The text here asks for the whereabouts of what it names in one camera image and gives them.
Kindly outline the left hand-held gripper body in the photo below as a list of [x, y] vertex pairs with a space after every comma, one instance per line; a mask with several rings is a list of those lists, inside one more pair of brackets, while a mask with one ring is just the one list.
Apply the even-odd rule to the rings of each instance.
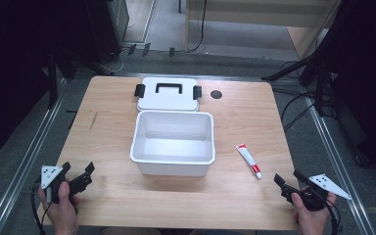
[[40, 188], [46, 196], [46, 203], [60, 203], [60, 187], [66, 182], [66, 173], [63, 173], [62, 166], [44, 165], [41, 168]]

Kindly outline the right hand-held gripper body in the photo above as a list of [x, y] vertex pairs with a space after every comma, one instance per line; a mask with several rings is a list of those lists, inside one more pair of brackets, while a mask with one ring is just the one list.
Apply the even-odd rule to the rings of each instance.
[[318, 174], [307, 177], [313, 187], [305, 187], [304, 191], [298, 191], [305, 207], [311, 212], [323, 210], [327, 203], [329, 193], [333, 193], [344, 199], [350, 200], [352, 196], [332, 181], [326, 174]]

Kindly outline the white and red tube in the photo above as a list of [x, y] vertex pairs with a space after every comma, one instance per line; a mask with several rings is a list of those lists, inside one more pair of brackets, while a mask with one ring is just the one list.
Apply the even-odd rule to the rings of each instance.
[[254, 176], [257, 179], [261, 179], [262, 174], [260, 172], [259, 166], [255, 162], [255, 160], [254, 160], [253, 156], [251, 155], [251, 153], [249, 152], [247, 146], [244, 143], [242, 143], [242, 144], [237, 145], [236, 149], [240, 153], [240, 155], [243, 157], [245, 162], [248, 164], [248, 166], [250, 167]]

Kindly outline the white plastic storage box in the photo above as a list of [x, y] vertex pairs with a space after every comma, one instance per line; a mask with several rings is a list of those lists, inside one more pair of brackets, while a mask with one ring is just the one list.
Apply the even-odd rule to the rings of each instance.
[[205, 176], [215, 160], [213, 116], [202, 112], [140, 112], [130, 158], [143, 174]]

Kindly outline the person's right hand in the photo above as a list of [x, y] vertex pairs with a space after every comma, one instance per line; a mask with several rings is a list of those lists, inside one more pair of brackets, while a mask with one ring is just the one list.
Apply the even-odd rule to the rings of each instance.
[[299, 235], [323, 235], [330, 212], [327, 208], [321, 211], [308, 211], [299, 194], [292, 194], [294, 206], [293, 218], [299, 225]]

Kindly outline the person's left hand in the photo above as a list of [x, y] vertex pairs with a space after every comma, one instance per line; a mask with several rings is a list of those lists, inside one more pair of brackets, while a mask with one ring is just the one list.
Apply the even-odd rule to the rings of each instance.
[[70, 201], [70, 187], [64, 181], [60, 184], [59, 203], [49, 205], [44, 191], [38, 189], [38, 197], [42, 203], [43, 209], [47, 211], [47, 215], [53, 225], [55, 235], [77, 235], [78, 220], [75, 209]]

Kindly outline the black tripod stand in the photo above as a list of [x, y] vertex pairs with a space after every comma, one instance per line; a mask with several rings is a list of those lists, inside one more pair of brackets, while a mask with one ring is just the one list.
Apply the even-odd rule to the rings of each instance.
[[88, 67], [100, 75], [113, 75], [112, 71], [102, 69], [100, 66], [96, 66], [94, 63], [85, 60], [81, 55], [73, 50], [64, 47], [54, 47], [48, 54], [48, 79], [49, 79], [49, 103], [48, 108], [52, 109], [58, 98], [58, 81], [56, 77], [56, 68], [59, 68], [60, 72], [68, 78], [74, 78], [75, 70], [71, 64], [71, 60], [77, 61], [80, 64]]
[[314, 107], [321, 117], [326, 117], [327, 114], [324, 111], [326, 107], [324, 91], [329, 74], [329, 63], [318, 50], [277, 73], [263, 77], [262, 80], [275, 81], [299, 69], [304, 69], [299, 77], [299, 82], [302, 86], [309, 86], [314, 80], [316, 81]]

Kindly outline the dark cabinet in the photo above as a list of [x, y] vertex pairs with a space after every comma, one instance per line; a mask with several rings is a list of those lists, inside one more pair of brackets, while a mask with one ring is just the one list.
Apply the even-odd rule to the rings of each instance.
[[122, 49], [129, 15], [126, 0], [85, 0], [95, 42], [95, 56], [104, 64]]

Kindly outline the light wooden bench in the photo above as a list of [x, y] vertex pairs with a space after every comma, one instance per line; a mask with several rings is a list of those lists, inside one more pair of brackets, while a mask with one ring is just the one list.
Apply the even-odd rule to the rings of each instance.
[[286, 26], [300, 59], [308, 56], [322, 30], [333, 21], [343, 0], [185, 0], [185, 50], [189, 21]]

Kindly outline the metal floor rail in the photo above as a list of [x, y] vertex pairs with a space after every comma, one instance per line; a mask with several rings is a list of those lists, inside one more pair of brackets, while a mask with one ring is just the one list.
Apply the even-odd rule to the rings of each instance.
[[305, 101], [310, 108], [310, 115], [316, 126], [318, 134], [320, 135], [328, 159], [334, 169], [335, 175], [343, 189], [351, 196], [349, 200], [346, 199], [346, 203], [350, 208], [360, 234], [376, 235], [372, 221], [370, 220], [365, 206], [354, 187], [353, 181], [344, 165], [344, 162], [341, 159], [341, 155], [330, 134], [327, 124], [325, 123], [324, 118], [318, 114], [318, 111], [315, 108], [315, 99], [306, 98]]
[[62, 102], [65, 97], [66, 90], [69, 87], [69, 81], [66, 78], [62, 78], [56, 86], [59, 93], [59, 97], [55, 100], [55, 104], [52, 108], [49, 108], [22, 158], [21, 163], [17, 167], [17, 171], [14, 174], [13, 179], [7, 186], [7, 190], [3, 194], [0, 200], [0, 233], [10, 215], [15, 202], [24, 187], [24, 183], [31, 171], [32, 166], [38, 156], [41, 146], [46, 139], [46, 136], [50, 130], [52, 123], [56, 115], [61, 108]]

